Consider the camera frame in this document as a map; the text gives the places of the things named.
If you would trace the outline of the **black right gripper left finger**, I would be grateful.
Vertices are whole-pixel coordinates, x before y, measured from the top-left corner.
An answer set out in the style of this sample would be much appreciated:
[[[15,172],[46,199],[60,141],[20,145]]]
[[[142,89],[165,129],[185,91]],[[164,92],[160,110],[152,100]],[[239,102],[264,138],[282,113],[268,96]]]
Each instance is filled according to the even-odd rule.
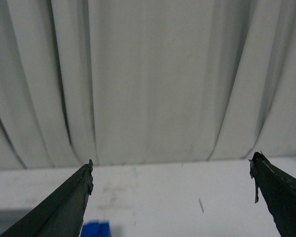
[[[83,165],[1,237],[77,237],[93,190],[93,162]]]

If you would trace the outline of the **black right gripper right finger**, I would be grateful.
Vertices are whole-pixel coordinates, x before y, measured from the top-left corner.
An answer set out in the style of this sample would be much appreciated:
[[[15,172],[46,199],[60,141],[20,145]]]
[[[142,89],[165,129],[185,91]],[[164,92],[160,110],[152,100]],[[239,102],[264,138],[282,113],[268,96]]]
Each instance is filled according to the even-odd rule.
[[[277,168],[259,152],[250,162],[255,181],[255,203],[261,192],[282,237],[296,237],[296,178]]]

